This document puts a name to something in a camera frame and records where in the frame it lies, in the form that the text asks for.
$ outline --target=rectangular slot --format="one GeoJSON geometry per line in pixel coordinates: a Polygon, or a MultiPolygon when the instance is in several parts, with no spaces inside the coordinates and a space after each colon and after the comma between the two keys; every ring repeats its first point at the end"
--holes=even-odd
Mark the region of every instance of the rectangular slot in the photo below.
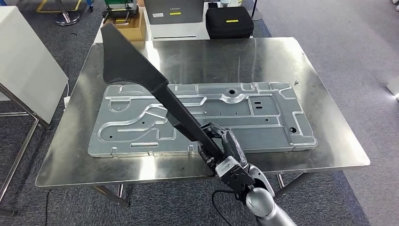
{"type": "Polygon", "coordinates": [[[158,143],[150,142],[150,143],[131,143],[130,147],[158,147],[158,143]]]}

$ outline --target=white panel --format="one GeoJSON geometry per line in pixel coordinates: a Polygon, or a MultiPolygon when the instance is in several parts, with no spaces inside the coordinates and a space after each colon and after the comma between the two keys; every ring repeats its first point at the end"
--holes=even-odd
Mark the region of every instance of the white panel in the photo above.
{"type": "Polygon", "coordinates": [[[392,92],[395,98],[399,100],[399,77],[392,80],[388,85],[387,88],[392,92]]]}
{"type": "Polygon", "coordinates": [[[0,101],[6,101],[6,100],[10,100],[10,99],[8,99],[8,98],[6,97],[6,95],[4,95],[4,94],[2,94],[2,93],[0,92],[0,101]]]}
{"type": "Polygon", "coordinates": [[[0,7],[0,83],[50,123],[68,78],[17,7],[0,7]]]}

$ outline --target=gray carpet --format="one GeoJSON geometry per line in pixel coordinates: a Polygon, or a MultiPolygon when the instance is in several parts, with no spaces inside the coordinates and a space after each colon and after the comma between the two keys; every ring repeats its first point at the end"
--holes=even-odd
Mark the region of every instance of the gray carpet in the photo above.
{"type": "Polygon", "coordinates": [[[399,103],[386,84],[399,64],[391,0],[259,0],[273,36],[293,36],[368,154],[346,177],[371,225],[398,225],[399,103]]]}
{"type": "MultiPolygon", "coordinates": [[[[250,1],[244,4],[251,7],[250,1]]],[[[52,14],[36,14],[20,8],[43,43],[70,78],[73,87],[101,21],[100,1],[94,13],[81,11],[82,20],[70,27],[58,27],[52,14]]],[[[268,37],[264,23],[256,22],[255,37],[268,37]]],[[[1,217],[0,225],[44,225],[47,190],[34,185],[42,160],[62,117],[62,102],[51,130],[39,128],[10,184],[0,207],[19,210],[14,218],[1,217]]],[[[2,103],[0,109],[15,106],[2,103]]],[[[0,179],[6,177],[12,160],[26,135],[30,118],[0,119],[0,179]]],[[[275,177],[269,177],[274,188],[275,177]]],[[[225,188],[216,179],[128,185],[125,195],[130,207],[121,209],[89,187],[54,189],[48,199],[48,225],[226,225],[214,210],[210,195],[225,188]]],[[[369,225],[342,172],[320,173],[276,202],[299,226],[369,225]]],[[[216,204],[235,226],[255,225],[249,212],[229,195],[216,197],[216,204]]]]}

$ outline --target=cardboard box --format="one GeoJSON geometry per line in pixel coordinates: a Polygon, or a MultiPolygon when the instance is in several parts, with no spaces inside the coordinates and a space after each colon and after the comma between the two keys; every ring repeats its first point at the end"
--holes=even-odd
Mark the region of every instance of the cardboard box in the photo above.
{"type": "Polygon", "coordinates": [[[129,41],[145,41],[147,28],[145,25],[143,9],[139,9],[139,13],[135,18],[128,20],[128,24],[122,24],[125,18],[108,18],[105,24],[113,23],[120,33],[129,41]]]}

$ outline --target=black cable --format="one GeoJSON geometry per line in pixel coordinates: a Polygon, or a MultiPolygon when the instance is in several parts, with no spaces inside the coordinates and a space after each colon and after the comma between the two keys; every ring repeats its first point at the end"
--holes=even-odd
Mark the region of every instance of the black cable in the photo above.
{"type": "Polygon", "coordinates": [[[47,192],[46,196],[46,220],[44,221],[44,226],[47,226],[47,206],[48,206],[48,195],[50,194],[51,189],[47,192]]]}
{"type": "Polygon", "coordinates": [[[219,213],[219,215],[226,221],[226,223],[228,224],[228,225],[230,225],[230,226],[232,226],[231,224],[230,224],[230,222],[222,215],[222,213],[217,209],[217,207],[216,207],[216,205],[215,205],[215,201],[214,201],[214,197],[215,197],[215,194],[216,193],[230,193],[230,194],[236,194],[234,191],[230,191],[230,190],[215,190],[213,193],[212,193],[212,204],[213,204],[213,207],[215,208],[215,210],[219,213]]]}

